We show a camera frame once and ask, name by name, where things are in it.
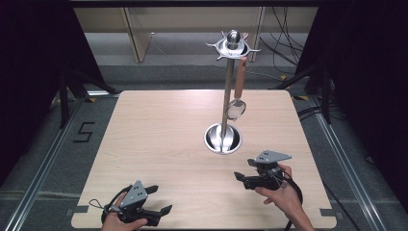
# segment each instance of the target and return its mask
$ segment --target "wooden table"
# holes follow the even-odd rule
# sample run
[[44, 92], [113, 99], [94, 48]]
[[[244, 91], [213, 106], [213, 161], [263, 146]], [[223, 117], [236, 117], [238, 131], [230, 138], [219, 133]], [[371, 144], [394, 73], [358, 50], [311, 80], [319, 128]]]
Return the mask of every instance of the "wooden table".
[[[141, 180], [145, 187], [159, 186], [145, 209], [173, 205], [157, 228], [283, 228], [288, 222], [284, 214], [274, 205], [264, 205], [264, 197], [245, 190], [234, 176], [234, 171], [256, 175], [247, 159], [269, 149], [292, 155], [282, 163], [293, 168], [307, 215], [316, 228], [333, 228], [336, 219], [320, 214], [331, 205], [290, 95], [284, 90], [245, 90], [246, 111], [230, 121], [242, 133], [242, 146], [219, 155], [207, 148], [204, 133], [221, 122], [223, 94], [223, 90], [123, 92], [78, 206], [87, 206], [92, 199], [105, 205], [121, 189]], [[72, 225], [101, 227], [101, 213], [89, 206], [87, 213], [74, 214]]]

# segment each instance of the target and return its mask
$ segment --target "finger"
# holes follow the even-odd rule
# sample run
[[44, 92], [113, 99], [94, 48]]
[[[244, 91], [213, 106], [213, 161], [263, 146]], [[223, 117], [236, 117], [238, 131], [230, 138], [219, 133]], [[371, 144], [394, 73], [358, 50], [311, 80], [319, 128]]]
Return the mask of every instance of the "finger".
[[122, 202], [123, 198], [126, 196], [127, 192], [122, 193], [116, 200], [115, 206], [119, 207], [120, 202]]
[[135, 221], [133, 221], [131, 223], [128, 223], [127, 225], [130, 228], [129, 230], [137, 230], [137, 229], [142, 228], [146, 224], [147, 224], [147, 219], [140, 218], [140, 219], [137, 219], [137, 220], [135, 220]]
[[285, 165], [282, 165], [282, 164], [278, 164], [278, 165], [279, 165], [279, 167], [282, 169], [282, 171], [286, 173], [286, 174], [285, 174], [286, 177], [293, 177], [293, 176], [292, 176], [292, 168], [291, 168], [291, 167], [285, 166]]
[[255, 188], [255, 192], [261, 195], [264, 195], [268, 198], [270, 198], [271, 200], [273, 200], [275, 198], [275, 192], [274, 191], [270, 191], [267, 188], [264, 187], [256, 187]]

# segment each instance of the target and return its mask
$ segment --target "hand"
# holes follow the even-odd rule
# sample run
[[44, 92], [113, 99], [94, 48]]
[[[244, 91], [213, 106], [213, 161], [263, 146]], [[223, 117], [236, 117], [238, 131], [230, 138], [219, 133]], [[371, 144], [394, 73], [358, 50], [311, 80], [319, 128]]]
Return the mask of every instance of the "hand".
[[[292, 169], [288, 166], [279, 164], [282, 171], [285, 172], [285, 178], [292, 177]], [[285, 216], [291, 220], [298, 230], [314, 230], [313, 225], [303, 210], [299, 197], [294, 188], [284, 181], [286, 187], [281, 187], [276, 191], [268, 190], [264, 187], [255, 188], [255, 192], [264, 195], [267, 199], [264, 204], [274, 203]]]
[[[125, 197], [126, 192], [123, 193], [116, 201], [115, 206], [119, 207], [120, 202]], [[117, 213], [109, 213], [106, 215], [105, 222], [102, 225], [101, 231], [134, 231], [143, 227], [147, 223], [147, 219], [137, 219], [131, 223], [123, 223], [118, 217]]]

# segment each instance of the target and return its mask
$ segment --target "handheld controller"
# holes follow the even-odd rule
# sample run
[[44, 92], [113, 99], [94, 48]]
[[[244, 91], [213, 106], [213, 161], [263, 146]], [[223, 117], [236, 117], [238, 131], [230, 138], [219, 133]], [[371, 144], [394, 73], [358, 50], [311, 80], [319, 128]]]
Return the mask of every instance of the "handheld controller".
[[[147, 219], [147, 226], [157, 226], [160, 218], [170, 213], [172, 205], [164, 207], [161, 211], [149, 211], [142, 208], [149, 194], [155, 193], [159, 186], [151, 186], [145, 188], [141, 181], [137, 181], [135, 185], [126, 187], [119, 192], [110, 204], [106, 205], [102, 214], [102, 223], [105, 221], [106, 215], [111, 212], [117, 213], [117, 216], [124, 223], [130, 223], [140, 218]], [[115, 200], [122, 194], [127, 192], [119, 206], [115, 206]]]
[[248, 159], [248, 164], [252, 167], [256, 167], [258, 176], [244, 176], [236, 171], [234, 174], [237, 180], [243, 182], [247, 190], [254, 190], [256, 187], [265, 187], [275, 191], [281, 187], [284, 180], [284, 172], [277, 162], [288, 160], [291, 157], [291, 155], [265, 150], [257, 158]]

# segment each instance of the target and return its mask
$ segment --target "gray floor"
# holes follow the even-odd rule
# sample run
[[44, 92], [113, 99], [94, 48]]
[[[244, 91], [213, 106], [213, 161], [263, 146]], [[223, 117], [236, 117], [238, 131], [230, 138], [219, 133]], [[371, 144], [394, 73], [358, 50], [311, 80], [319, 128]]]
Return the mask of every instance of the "gray floor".
[[[134, 62], [127, 35], [87, 34], [89, 43], [100, 65], [105, 81], [119, 90], [171, 90], [171, 89], [223, 89], [226, 61], [217, 61], [217, 52], [204, 43], [215, 43], [220, 34], [155, 34], [148, 54], [142, 64]], [[262, 35], [264, 41], [273, 45], [270, 34]], [[304, 43], [307, 35], [293, 35], [293, 39]], [[247, 89], [270, 89], [281, 83], [281, 76], [291, 77], [278, 71], [294, 72], [294, 65], [274, 57], [260, 44], [262, 51], [256, 62], [248, 65], [245, 87]], [[293, 58], [292, 52], [282, 46], [279, 50]], [[305, 95], [303, 87], [307, 78], [291, 86], [288, 91], [293, 96]], [[71, 212], [86, 183], [94, 156], [103, 138], [115, 107], [116, 97], [98, 97], [95, 102], [75, 100], [71, 108], [77, 109], [69, 123], [61, 148], [51, 163], [49, 172], [41, 182], [28, 216], [20, 230], [76, 230], [70, 225]], [[311, 100], [294, 100], [298, 111], [313, 106]], [[408, 216], [395, 199], [387, 183], [375, 165], [368, 163], [367, 154], [360, 144], [344, 115], [337, 107], [330, 109], [331, 127], [355, 169], [368, 197], [373, 202], [379, 217], [388, 230], [408, 230]], [[92, 132], [89, 142], [78, 134], [84, 122], [94, 122], [84, 127]], [[48, 118], [28, 153], [21, 157], [14, 171], [0, 189], [0, 228], [5, 228], [9, 218], [19, 205], [22, 196], [29, 189], [36, 172], [49, 153], [54, 139], [61, 132], [60, 106], [55, 103], [50, 108]], [[355, 220], [360, 230], [374, 229], [359, 203], [356, 193], [350, 187], [338, 157], [328, 141], [320, 124], [319, 115], [312, 115], [301, 122], [310, 144], [321, 179], [336, 195], [345, 209]], [[355, 230], [345, 211], [333, 195], [328, 192], [330, 202], [338, 215], [335, 230]]]

